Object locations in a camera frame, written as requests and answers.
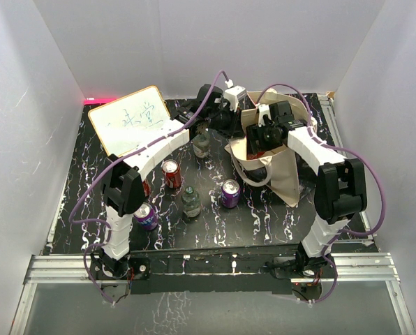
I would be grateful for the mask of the beige canvas tote bag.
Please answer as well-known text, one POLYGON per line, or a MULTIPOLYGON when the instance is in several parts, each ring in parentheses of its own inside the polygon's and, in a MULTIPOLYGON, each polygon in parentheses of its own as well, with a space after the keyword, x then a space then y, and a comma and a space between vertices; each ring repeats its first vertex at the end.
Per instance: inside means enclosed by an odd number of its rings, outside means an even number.
MULTIPOLYGON (((292 113, 296 119, 311 121, 317 128, 317 121, 309 116, 303 95, 299 98, 280 94, 270 88, 265 93, 258 91, 248 92, 254 103, 271 104, 280 101, 289 102, 292 113)), ((248 159, 246 138, 230 140, 225 146, 230 154, 232 164, 243 182, 253 187, 266 186, 277 194, 288 206, 298 204, 299 180, 295 152, 285 145, 266 151, 258 158, 248 159)))

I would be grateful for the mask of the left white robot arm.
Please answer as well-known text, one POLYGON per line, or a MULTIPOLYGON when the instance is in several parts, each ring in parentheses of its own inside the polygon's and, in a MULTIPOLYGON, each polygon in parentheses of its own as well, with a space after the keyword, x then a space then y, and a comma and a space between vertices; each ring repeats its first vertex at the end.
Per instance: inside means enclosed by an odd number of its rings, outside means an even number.
POLYGON ((202 122, 215 111, 226 115, 214 124, 224 131, 236 117, 238 101, 224 107, 225 92, 205 84, 191 100, 194 111, 170 114, 161 94, 150 86, 92 110, 89 118, 108 154, 108 165, 95 179, 101 185, 107 218, 105 241, 100 247, 99 267, 112 278, 128 273, 129 233, 135 212, 147 196, 144 180, 174 150, 194 137, 202 122))

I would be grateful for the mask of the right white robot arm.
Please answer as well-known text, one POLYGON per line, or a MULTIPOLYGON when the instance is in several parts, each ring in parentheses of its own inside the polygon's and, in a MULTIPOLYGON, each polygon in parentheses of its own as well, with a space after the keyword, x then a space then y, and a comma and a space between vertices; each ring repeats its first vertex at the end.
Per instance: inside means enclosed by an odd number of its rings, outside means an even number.
POLYGON ((327 146, 307 121, 296 119, 288 101, 260 104, 258 122, 246 127, 247 149, 256 154, 282 145, 298 154, 315 173, 315 219, 295 256, 269 264, 273 272, 313 276, 330 260, 332 244, 355 214, 366 209, 364 164, 327 146))

